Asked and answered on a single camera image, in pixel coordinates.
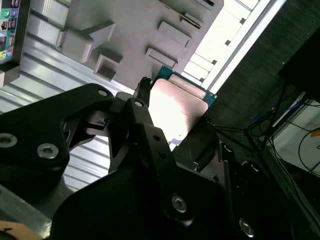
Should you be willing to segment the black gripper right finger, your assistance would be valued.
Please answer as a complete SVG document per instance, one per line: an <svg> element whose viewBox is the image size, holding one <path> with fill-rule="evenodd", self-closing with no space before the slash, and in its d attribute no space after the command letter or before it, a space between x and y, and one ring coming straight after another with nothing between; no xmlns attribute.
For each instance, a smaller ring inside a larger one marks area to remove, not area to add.
<svg viewBox="0 0 320 240"><path fill-rule="evenodd" d="M293 185L280 181L266 161L236 160L233 149L218 139L204 115L185 138L198 173L222 191L231 240L310 240L311 224Z"/></svg>

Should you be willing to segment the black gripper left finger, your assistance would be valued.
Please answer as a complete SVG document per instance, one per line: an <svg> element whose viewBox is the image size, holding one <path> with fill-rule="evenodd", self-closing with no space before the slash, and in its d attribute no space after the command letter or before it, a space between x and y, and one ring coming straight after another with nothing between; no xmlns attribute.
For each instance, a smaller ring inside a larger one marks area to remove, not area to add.
<svg viewBox="0 0 320 240"><path fill-rule="evenodd" d="M70 151L96 136L108 137L114 172L133 145L126 108L148 109L143 92L123 100L90 83L2 114L1 183L29 190L53 186L70 161Z"/></svg>

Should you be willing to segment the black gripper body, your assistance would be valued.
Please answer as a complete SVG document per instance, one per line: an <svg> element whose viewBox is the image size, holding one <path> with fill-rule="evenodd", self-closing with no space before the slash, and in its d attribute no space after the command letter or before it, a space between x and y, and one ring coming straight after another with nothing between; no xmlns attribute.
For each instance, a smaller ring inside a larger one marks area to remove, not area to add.
<svg viewBox="0 0 320 240"><path fill-rule="evenodd" d="M221 186L179 167L146 107L128 106L132 146L118 169L71 195L52 220L52 240L229 240Z"/></svg>

